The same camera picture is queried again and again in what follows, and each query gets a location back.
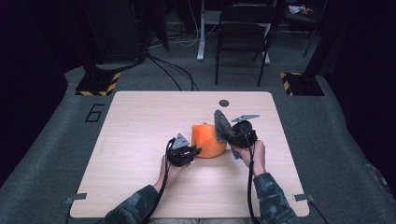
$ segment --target camouflage jacket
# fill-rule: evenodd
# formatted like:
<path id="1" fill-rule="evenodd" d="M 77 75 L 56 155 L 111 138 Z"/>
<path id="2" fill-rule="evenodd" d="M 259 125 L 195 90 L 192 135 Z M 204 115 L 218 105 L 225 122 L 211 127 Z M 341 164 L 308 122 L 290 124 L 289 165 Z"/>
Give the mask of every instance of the camouflage jacket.
<path id="1" fill-rule="evenodd" d="M 260 200 L 261 224 L 300 223 L 290 208 L 283 190 L 271 174 L 258 175 L 253 179 Z M 138 224 L 149 213 L 158 196 L 157 190 L 147 185 L 111 210 L 103 219 L 106 224 Z"/>

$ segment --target table top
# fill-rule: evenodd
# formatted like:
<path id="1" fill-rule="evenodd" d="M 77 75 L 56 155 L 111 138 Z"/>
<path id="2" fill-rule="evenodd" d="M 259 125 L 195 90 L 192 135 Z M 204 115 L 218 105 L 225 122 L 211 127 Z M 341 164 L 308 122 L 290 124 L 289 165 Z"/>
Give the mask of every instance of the table top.
<path id="1" fill-rule="evenodd" d="M 219 101 L 227 100 L 222 107 Z M 118 91 L 106 115 L 74 201 L 72 217 L 104 217 L 107 212 L 148 184 L 160 172 L 168 141 L 181 133 L 191 141 L 194 124 L 214 124 L 220 109 L 231 122 L 242 115 L 266 145 L 266 170 L 284 190 L 297 216 L 309 213 L 304 193 L 272 95 L 264 91 Z M 195 158 L 167 188 L 152 217 L 249 217 L 248 168 L 235 160 L 230 147 L 212 159 Z M 252 205 L 260 215 L 256 190 Z"/>

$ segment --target yellow and black hazard tape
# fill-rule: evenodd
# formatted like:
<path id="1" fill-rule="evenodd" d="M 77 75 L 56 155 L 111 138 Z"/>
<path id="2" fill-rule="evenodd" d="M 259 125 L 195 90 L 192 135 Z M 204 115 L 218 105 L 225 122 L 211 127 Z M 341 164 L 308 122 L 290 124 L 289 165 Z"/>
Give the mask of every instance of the yellow and black hazard tape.
<path id="1" fill-rule="evenodd" d="M 282 78 L 283 87 L 285 88 L 286 94 L 292 96 L 293 92 L 288 82 L 287 75 L 300 76 L 301 73 L 280 73 L 280 77 Z"/>
<path id="2" fill-rule="evenodd" d="M 111 80 L 110 85 L 108 86 L 106 91 L 76 91 L 76 95 L 85 95 L 85 96 L 93 96 L 93 95 L 110 95 L 113 92 L 114 88 L 116 88 L 117 81 L 119 80 L 120 73 L 114 75 Z"/>

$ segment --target person's right hand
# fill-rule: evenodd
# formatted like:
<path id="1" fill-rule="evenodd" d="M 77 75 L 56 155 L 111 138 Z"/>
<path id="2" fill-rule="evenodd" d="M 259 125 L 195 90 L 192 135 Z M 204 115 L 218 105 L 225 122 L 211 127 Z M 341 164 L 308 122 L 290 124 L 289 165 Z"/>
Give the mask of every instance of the person's right hand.
<path id="1" fill-rule="evenodd" d="M 166 170 L 166 167 L 165 167 L 166 162 L 165 161 L 166 161 L 166 157 L 163 156 L 163 158 L 161 160 L 160 176 L 158 177 L 158 181 L 152 186 L 157 190 L 157 192 L 160 192 L 161 187 L 163 185 L 163 180 L 164 180 L 165 170 Z M 168 179 L 166 182 L 166 187 L 167 188 L 170 187 L 177 180 L 177 178 L 181 174 L 181 172 L 184 169 L 186 169 L 187 167 L 189 167 L 190 164 L 191 164 L 191 162 L 189 162 L 181 167 L 171 164 L 169 167 L 169 173 L 168 173 Z"/>
<path id="2" fill-rule="evenodd" d="M 237 151 L 244 161 L 245 165 L 249 167 L 250 165 L 250 152 L 248 148 L 234 147 L 231 146 L 235 151 Z M 257 140 L 253 146 L 252 150 L 254 151 L 254 164 L 253 164 L 253 175 L 261 175 L 266 173 L 265 170 L 265 145 L 262 140 Z"/>

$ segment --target person's left hand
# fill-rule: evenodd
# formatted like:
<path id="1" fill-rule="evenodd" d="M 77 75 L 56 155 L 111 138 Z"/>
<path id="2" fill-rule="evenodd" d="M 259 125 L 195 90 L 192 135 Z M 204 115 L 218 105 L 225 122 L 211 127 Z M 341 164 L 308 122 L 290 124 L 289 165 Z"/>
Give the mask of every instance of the person's left hand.
<path id="1" fill-rule="evenodd" d="M 163 156 L 163 159 L 161 161 L 160 176 L 158 177 L 157 183 L 155 183 L 153 185 L 153 187 L 157 190 L 157 192 L 160 192 L 161 186 L 163 185 L 163 179 L 164 179 L 164 176 L 165 176 L 165 169 L 166 169 L 165 168 L 165 160 L 166 160 L 166 158 L 165 158 L 165 156 Z M 189 163 L 187 163 L 187 164 L 185 164 L 185 165 L 183 165 L 181 167 L 170 165 L 169 172 L 168 172 L 168 179 L 166 181 L 166 187 L 171 186 L 177 180 L 177 178 L 180 175 L 180 173 L 185 168 L 189 167 L 190 164 L 191 163 L 189 162 Z"/>

